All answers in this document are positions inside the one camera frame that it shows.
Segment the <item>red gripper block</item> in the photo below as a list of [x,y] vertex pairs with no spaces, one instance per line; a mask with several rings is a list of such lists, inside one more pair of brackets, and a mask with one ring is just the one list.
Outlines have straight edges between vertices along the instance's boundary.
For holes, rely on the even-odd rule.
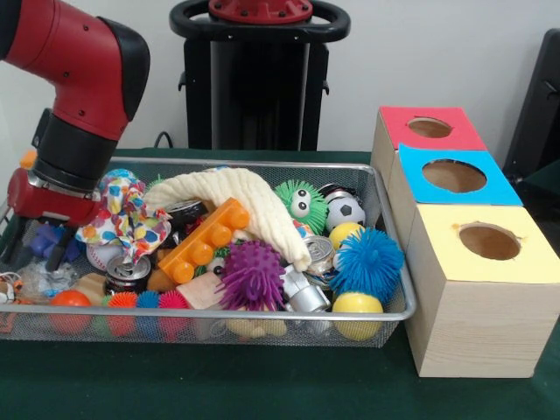
[[73,228],[89,224],[99,213],[102,198],[98,189],[90,193],[72,192],[51,185],[26,169],[16,169],[8,185],[7,205],[15,214],[1,236],[1,263],[20,268],[25,218],[49,219],[66,224],[47,261],[47,271],[59,269],[73,237]]

